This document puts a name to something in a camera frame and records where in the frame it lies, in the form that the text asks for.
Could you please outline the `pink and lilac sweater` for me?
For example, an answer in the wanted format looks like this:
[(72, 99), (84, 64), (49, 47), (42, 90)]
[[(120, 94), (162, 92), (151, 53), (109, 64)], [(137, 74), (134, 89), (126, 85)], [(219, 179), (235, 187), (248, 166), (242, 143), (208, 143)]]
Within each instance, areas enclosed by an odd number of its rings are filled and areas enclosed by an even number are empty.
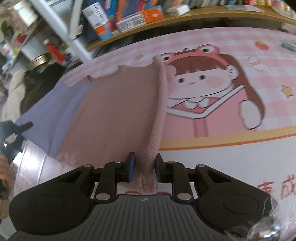
[(154, 192), (154, 159), (175, 75), (175, 67), (159, 56), (143, 67), (120, 65), (110, 75), (55, 87), (16, 124), (32, 122), (24, 138), (73, 168), (101, 168), (133, 152), (137, 160), (128, 188)]

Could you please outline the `pink checkered table mat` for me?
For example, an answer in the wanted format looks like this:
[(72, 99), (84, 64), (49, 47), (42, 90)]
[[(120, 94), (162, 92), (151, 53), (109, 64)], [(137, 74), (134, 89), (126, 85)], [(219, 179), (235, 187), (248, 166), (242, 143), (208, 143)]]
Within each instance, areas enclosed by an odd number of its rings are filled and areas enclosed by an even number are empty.
[[(271, 194), (295, 195), (295, 35), (255, 28), (208, 28), (127, 45), (66, 73), (57, 86), (99, 78), (120, 65), (143, 67), (159, 56), (176, 69), (158, 153), (194, 168), (202, 163)], [(75, 168), (27, 140), (12, 196)], [(168, 194), (167, 183), (139, 192)]]

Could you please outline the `gold round tin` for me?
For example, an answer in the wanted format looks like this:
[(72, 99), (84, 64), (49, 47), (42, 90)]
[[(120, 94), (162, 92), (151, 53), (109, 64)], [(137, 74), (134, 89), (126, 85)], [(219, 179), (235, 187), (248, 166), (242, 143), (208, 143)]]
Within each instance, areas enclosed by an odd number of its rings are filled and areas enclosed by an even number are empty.
[(40, 56), (37, 56), (35, 59), (33, 59), (29, 64), (29, 70), (32, 71), (35, 68), (47, 64), (51, 61), (52, 57), (50, 53), (44, 53)]

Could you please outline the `orange white flat box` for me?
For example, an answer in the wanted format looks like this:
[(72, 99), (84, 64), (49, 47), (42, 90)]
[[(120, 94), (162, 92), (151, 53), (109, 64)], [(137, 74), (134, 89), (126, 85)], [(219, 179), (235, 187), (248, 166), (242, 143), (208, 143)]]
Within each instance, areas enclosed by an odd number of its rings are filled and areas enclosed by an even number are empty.
[(129, 15), (116, 23), (119, 32), (123, 33), (134, 28), (163, 20), (162, 6), (158, 5)]

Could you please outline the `white blue orange box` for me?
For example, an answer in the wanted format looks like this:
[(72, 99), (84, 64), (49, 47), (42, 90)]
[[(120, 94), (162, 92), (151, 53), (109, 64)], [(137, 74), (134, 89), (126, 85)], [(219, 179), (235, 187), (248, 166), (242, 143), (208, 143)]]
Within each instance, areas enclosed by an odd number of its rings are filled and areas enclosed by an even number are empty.
[(106, 40), (112, 37), (111, 23), (100, 1), (84, 1), (82, 13), (97, 38)]

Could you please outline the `small white box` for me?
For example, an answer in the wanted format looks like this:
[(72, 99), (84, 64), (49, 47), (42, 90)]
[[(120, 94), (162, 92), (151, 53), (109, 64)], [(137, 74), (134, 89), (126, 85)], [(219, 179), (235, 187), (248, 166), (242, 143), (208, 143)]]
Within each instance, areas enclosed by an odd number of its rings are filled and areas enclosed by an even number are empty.
[(187, 4), (179, 4), (177, 6), (171, 7), (167, 10), (169, 16), (182, 16), (190, 11), (190, 7)]

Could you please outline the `wooden curved bookshelf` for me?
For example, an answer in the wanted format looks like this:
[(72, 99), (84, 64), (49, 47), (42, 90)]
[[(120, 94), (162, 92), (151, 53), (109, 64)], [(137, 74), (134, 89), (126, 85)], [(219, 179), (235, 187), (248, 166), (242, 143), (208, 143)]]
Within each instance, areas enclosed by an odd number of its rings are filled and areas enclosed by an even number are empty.
[(255, 18), (255, 19), (271, 20), (271, 21), (295, 25), (294, 19), (290, 19), (286, 16), (282, 16), (278, 14), (271, 7), (260, 6), (259, 8), (263, 10), (262, 13), (254, 12), (254, 11), (227, 10), (224, 6), (215, 6), (211, 8), (193, 9), (184, 15), (176, 16), (176, 17), (169, 16), (166, 14), (164, 15), (164, 18), (160, 21), (142, 25), (122, 33), (118, 33), (112, 36), (111, 38), (108, 38), (103, 41), (101, 40), (93, 41), (86, 45), (86, 50), (90, 52), (108, 43), (114, 42), (116, 40), (130, 36), (132, 34), (136, 34), (136, 33), (153, 29), (156, 27), (162, 27), (170, 24), (176, 24), (176, 23), (181, 23), (185, 21), (192, 21), (192, 20), (199, 20), (199, 19), (206, 19), (206, 18)]

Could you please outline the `white shelf post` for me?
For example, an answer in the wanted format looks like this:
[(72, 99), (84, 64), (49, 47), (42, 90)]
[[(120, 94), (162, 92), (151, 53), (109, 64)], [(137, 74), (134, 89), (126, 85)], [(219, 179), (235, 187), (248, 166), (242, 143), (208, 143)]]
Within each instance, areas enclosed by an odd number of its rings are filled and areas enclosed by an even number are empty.
[(79, 36), (75, 40), (70, 39), (71, 3), (72, 1), (30, 0), (30, 4), (51, 29), (72, 48), (74, 55), (84, 63), (93, 59), (94, 51), (89, 52), (86, 49), (86, 40), (83, 36)]

